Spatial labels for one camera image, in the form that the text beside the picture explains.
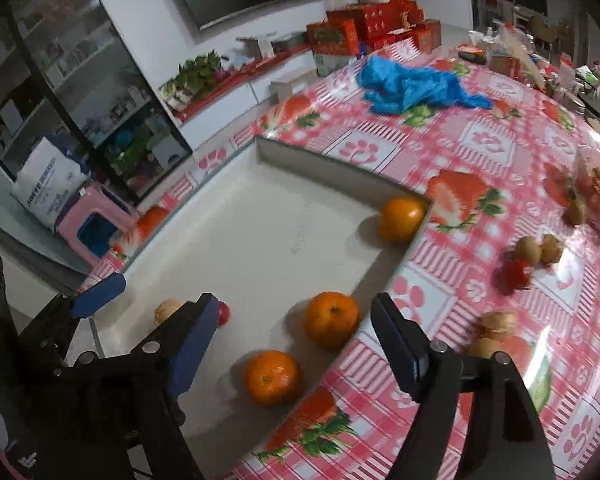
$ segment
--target red cherry tomato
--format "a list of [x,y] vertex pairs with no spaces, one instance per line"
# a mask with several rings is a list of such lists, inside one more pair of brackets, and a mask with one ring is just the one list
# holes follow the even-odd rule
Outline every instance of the red cherry tomato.
[[512,260],[505,269],[504,275],[510,288],[528,288],[531,284],[531,266],[525,260]]
[[218,300],[218,327],[224,326],[231,317],[231,311],[224,301]]

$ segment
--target pink checkered tablecloth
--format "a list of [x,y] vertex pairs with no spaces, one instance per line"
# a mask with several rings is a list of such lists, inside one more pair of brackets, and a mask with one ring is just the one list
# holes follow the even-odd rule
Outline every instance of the pink checkered tablecloth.
[[[437,61],[419,55],[410,40],[388,46],[380,55],[409,66]],[[532,386],[532,396],[556,476],[573,478],[600,443],[600,236],[589,226],[573,229],[563,222],[557,175],[570,171],[578,145],[600,150],[599,136],[540,92],[463,62],[455,62],[453,70],[469,92],[494,99],[493,110],[415,107],[402,116],[378,116],[368,111],[355,81],[362,62],[277,106],[229,139],[210,140],[194,154],[196,168],[159,205],[174,209],[254,136],[344,160],[434,200],[447,199],[451,190],[465,208],[445,209],[439,205],[442,200],[434,204],[419,246],[386,290],[429,338],[453,348],[469,342],[479,316],[504,308],[520,317],[519,344],[532,348],[546,338],[546,368]],[[544,233],[565,240],[562,259],[549,270],[536,271],[531,290],[503,295],[493,282],[503,252],[522,236]],[[110,251],[84,288],[122,270],[131,253],[120,257]],[[349,431],[338,435],[335,448],[308,451],[291,442],[280,459],[263,460],[257,455],[266,450],[263,443],[226,478],[383,479],[417,405],[398,389],[368,319],[320,387],[347,417]],[[453,478],[466,429],[461,402],[440,479]]]

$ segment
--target glass cabinet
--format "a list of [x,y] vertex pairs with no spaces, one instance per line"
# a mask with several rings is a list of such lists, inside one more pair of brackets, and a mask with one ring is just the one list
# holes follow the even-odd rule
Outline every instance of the glass cabinet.
[[0,16],[0,163],[43,137],[134,203],[190,153],[100,0],[10,0]]

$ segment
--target chair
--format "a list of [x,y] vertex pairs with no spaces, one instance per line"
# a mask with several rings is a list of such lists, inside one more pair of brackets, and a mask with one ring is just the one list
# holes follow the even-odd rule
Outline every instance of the chair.
[[536,40],[540,40],[547,45],[547,50],[549,52],[548,59],[550,62],[553,45],[558,39],[558,27],[546,25],[542,16],[535,14],[529,19],[528,30]]
[[58,219],[58,233],[83,260],[95,266],[116,231],[132,229],[139,213],[98,182],[81,187]]

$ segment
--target white tray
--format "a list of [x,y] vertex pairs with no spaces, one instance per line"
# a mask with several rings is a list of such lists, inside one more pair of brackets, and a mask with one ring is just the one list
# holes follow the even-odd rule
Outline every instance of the white tray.
[[125,271],[126,292],[95,317],[107,356],[147,336],[155,307],[167,298],[195,301],[211,292],[231,309],[191,390],[179,398],[187,416],[182,433],[208,478],[228,471],[290,409],[251,402],[242,389],[244,362],[280,349],[301,365],[306,386],[319,380],[337,353],[306,339],[302,310],[315,294],[337,290],[368,312],[405,255],[405,247],[378,239],[378,209],[410,193],[340,161],[258,139]]

